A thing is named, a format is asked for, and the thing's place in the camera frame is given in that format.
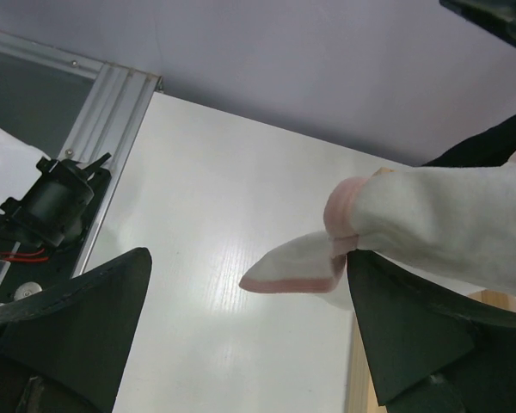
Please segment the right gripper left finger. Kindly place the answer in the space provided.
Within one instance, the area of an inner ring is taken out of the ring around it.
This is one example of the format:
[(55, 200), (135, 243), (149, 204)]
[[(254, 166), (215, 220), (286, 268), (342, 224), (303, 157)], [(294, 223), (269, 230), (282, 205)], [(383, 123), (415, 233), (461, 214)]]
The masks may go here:
[(151, 277), (135, 248), (0, 306), (0, 412), (110, 412)]

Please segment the black underwear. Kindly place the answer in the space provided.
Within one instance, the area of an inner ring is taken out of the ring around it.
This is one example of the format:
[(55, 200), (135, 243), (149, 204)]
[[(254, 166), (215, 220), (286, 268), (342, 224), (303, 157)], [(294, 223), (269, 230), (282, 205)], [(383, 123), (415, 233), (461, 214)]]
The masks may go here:
[(516, 114), (453, 146), (423, 167), (478, 168), (502, 166), (516, 152)]

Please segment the light pink underwear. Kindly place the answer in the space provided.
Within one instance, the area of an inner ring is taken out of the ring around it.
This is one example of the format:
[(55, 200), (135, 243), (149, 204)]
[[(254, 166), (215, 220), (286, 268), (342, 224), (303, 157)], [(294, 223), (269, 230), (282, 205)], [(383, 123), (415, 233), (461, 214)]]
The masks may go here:
[(498, 167), (383, 169), (329, 196), (324, 230), (270, 250), (240, 280), (252, 293), (328, 293), (347, 254), (516, 296), (516, 150)]

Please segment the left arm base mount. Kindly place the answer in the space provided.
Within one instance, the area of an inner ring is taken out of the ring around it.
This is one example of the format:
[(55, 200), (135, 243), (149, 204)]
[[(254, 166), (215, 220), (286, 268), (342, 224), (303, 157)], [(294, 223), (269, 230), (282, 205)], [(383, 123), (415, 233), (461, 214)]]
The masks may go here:
[(42, 159), (28, 193), (0, 206), (0, 305), (71, 278), (111, 181), (110, 157), (87, 166)]

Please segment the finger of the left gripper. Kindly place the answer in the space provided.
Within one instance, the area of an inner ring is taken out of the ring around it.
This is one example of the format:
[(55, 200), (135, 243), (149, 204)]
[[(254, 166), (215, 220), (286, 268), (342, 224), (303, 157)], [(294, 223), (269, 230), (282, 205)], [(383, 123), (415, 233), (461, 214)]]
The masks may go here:
[(516, 48), (516, 0), (439, 0), (439, 4)]

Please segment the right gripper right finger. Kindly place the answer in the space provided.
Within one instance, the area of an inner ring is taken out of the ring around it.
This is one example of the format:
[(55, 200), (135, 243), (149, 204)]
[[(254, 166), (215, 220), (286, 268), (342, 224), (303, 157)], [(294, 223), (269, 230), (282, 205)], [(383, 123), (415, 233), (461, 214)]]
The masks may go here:
[(378, 403), (389, 412), (516, 412), (516, 312), (455, 293), (371, 251), (347, 256)]

